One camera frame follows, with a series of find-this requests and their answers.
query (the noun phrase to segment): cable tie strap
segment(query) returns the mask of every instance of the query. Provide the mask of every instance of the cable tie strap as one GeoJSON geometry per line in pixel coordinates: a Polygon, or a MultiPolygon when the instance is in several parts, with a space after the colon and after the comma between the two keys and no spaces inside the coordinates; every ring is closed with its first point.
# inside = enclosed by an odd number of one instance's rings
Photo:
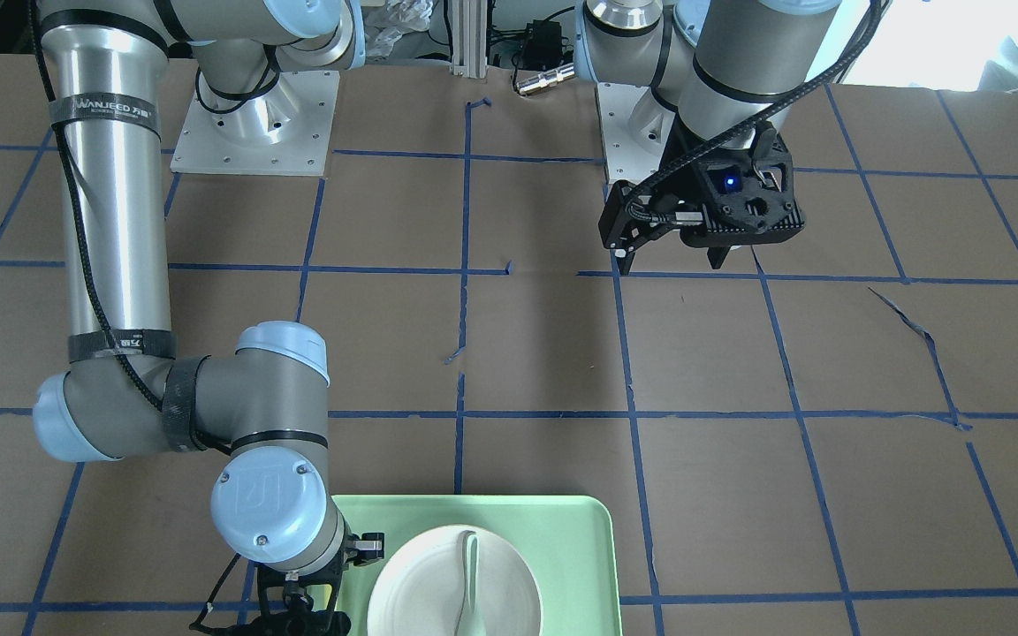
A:
{"type": "Polygon", "coordinates": [[[178,348],[175,334],[161,330],[112,330],[116,343],[110,343],[104,332],[77,334],[69,337],[69,363],[81,359],[110,358],[113,355],[154,355],[175,358],[178,348]]]}
{"type": "Polygon", "coordinates": [[[50,104],[50,120],[53,124],[90,119],[142,125],[159,137],[157,106],[138,97],[121,96],[120,93],[77,93],[76,96],[62,97],[50,104]]]}
{"type": "Polygon", "coordinates": [[[206,444],[199,442],[194,430],[194,383],[202,358],[177,359],[167,373],[163,392],[163,431],[167,444],[175,452],[206,451],[206,444]]]}

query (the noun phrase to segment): white plate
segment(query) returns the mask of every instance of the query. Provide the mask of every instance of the white plate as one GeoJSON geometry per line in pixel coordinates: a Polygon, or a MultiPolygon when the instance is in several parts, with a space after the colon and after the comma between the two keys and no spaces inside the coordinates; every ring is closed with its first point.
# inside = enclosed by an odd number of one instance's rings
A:
{"type": "Polygon", "coordinates": [[[516,547],[485,528],[421,532],[387,561],[367,604],[367,636],[453,636],[461,612],[464,531],[477,533],[477,602],[488,636],[540,636],[541,590],[516,547]]]}

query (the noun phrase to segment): light green rectangular tray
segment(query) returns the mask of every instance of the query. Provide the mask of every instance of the light green rectangular tray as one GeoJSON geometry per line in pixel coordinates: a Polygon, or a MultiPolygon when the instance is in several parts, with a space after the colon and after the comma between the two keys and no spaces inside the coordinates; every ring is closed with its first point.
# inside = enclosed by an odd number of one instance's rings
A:
{"type": "MultiPolygon", "coordinates": [[[[581,496],[332,497],[352,532],[385,532],[387,555],[430,528],[470,524],[504,536],[528,561],[541,589],[545,636],[622,636],[611,515],[581,496]]],[[[337,609],[351,636],[367,636],[367,600],[384,564],[345,572],[337,609]]]]}

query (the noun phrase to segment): metal mounting plate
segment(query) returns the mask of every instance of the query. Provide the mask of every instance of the metal mounting plate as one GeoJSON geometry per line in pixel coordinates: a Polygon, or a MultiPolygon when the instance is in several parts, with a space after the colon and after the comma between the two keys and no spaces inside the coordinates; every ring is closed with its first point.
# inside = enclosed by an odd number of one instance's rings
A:
{"type": "MultiPolygon", "coordinates": [[[[646,152],[631,133],[627,122],[631,119],[634,105],[649,91],[645,85],[626,83],[598,83],[597,93],[600,108],[600,131],[603,136],[603,153],[607,160],[607,185],[625,178],[637,184],[659,169],[662,156],[646,152]]],[[[670,130],[673,116],[663,122],[663,129],[670,130]]]]}
{"type": "Polygon", "coordinates": [[[286,72],[280,80],[290,84],[303,105],[305,125],[297,136],[272,144],[235,143],[218,132],[210,113],[191,98],[175,143],[172,172],[323,177],[340,75],[328,70],[286,72]]]}

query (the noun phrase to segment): plastic bag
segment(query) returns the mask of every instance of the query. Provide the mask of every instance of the plastic bag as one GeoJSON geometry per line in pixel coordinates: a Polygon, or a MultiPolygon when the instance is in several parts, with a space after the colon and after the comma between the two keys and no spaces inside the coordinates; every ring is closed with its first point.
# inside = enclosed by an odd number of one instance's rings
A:
{"type": "Polygon", "coordinates": [[[429,30],[434,11],[435,0],[387,0],[383,7],[364,11],[367,57],[388,57],[401,37],[429,30]]]}

